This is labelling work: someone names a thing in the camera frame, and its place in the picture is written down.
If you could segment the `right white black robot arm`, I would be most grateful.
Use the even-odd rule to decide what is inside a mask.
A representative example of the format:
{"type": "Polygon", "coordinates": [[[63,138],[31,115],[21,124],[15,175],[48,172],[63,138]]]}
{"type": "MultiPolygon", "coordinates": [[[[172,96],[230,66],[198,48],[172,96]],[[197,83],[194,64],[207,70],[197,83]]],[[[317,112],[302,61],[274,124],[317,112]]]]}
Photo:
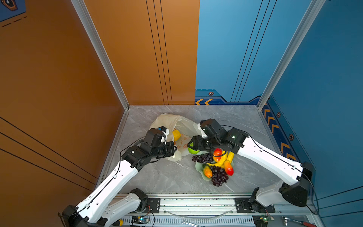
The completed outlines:
{"type": "Polygon", "coordinates": [[[312,164],[285,158],[256,142],[248,132],[234,127],[227,131],[215,119],[202,120],[197,129],[201,134],[193,136],[188,143],[191,150],[213,153],[220,148],[250,159],[280,178],[273,185],[254,189],[248,200],[252,210],[262,212],[268,206],[284,201],[297,207],[307,205],[313,189],[312,164]]]}

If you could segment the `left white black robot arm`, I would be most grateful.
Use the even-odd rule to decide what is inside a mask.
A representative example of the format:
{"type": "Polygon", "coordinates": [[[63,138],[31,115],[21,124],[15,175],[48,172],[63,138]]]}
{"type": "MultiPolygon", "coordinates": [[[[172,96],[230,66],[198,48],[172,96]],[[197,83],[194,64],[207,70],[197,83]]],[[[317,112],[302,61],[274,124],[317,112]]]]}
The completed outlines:
{"type": "Polygon", "coordinates": [[[138,188],[118,202],[111,202],[144,166],[174,155],[177,148],[173,141],[167,141],[169,133],[164,126],[152,128],[145,137],[127,146],[115,169],[87,198],[58,214],[62,224],[65,227],[110,227],[131,212],[142,212],[147,195],[138,188]]]}

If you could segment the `green custard apple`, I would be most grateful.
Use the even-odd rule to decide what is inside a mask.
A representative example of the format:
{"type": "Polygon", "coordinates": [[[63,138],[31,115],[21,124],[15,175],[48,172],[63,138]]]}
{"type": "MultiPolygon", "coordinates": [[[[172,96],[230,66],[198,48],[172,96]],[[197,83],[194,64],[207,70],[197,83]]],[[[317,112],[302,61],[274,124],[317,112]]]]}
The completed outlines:
{"type": "Polygon", "coordinates": [[[196,155],[200,152],[200,150],[194,148],[194,142],[190,142],[187,144],[187,148],[189,153],[196,155]]]}

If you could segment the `yellow ribbed fruit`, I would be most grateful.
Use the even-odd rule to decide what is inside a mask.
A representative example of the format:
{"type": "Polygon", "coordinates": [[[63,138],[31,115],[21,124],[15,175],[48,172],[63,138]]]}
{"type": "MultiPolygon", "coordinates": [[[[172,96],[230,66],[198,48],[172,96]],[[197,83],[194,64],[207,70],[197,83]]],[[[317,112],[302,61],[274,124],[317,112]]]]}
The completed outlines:
{"type": "Polygon", "coordinates": [[[178,141],[181,138],[182,134],[177,130],[173,130],[173,137],[174,137],[174,141],[178,141]]]}

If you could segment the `translucent plastic bag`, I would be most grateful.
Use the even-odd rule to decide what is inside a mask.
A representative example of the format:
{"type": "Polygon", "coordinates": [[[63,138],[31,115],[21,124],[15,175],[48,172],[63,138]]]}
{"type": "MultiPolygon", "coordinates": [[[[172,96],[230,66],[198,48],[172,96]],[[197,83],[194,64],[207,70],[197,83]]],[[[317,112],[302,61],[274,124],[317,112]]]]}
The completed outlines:
{"type": "Polygon", "coordinates": [[[162,114],[156,118],[150,128],[159,128],[164,126],[170,132],[167,136],[167,142],[172,141],[177,147],[177,151],[167,160],[172,162],[180,161],[182,157],[190,154],[187,144],[193,136],[202,135],[198,124],[180,115],[162,114]]]}

